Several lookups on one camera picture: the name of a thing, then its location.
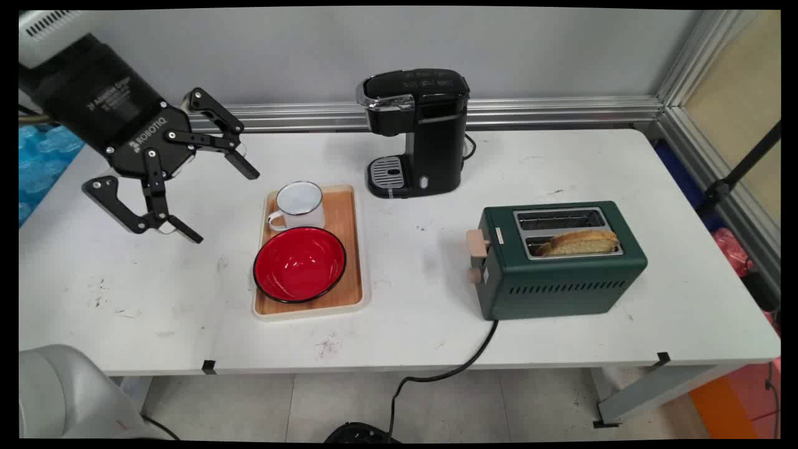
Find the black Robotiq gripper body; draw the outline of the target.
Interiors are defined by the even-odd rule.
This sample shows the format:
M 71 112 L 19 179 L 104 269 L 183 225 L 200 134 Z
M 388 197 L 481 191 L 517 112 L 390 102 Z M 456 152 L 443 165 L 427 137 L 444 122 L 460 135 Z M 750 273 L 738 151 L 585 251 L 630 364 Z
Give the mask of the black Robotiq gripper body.
M 100 154 L 124 177 L 145 178 L 144 159 L 159 153 L 161 169 L 176 171 L 193 155 L 165 139 L 187 132 L 185 113 L 168 105 L 110 46 L 87 34 L 33 68 L 18 67 L 18 85 L 51 120 Z

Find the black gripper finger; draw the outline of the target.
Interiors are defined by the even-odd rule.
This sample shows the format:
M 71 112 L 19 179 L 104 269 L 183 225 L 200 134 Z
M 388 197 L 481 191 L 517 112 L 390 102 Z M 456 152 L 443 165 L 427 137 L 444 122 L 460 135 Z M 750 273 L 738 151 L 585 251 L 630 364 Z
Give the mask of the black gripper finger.
M 166 142 L 185 145 L 191 152 L 202 150 L 221 153 L 245 179 L 254 181 L 259 178 L 260 172 L 237 151 L 237 147 L 241 144 L 240 135 L 244 131 L 243 123 L 220 105 L 214 97 L 204 89 L 196 87 L 183 97 L 180 110 L 183 113 L 203 115 L 216 126 L 221 136 L 196 133 L 192 131 L 191 125 L 187 130 L 171 126 L 165 131 Z
M 137 215 L 120 201 L 116 176 L 95 177 L 82 185 L 82 191 L 128 232 L 143 234 L 149 229 L 159 231 L 164 224 L 168 224 L 173 232 L 179 232 L 196 244 L 201 243 L 202 236 L 169 210 L 165 187 L 168 178 L 165 165 L 167 157 L 155 148 L 140 151 L 140 156 L 143 161 L 142 193 L 146 213 Z

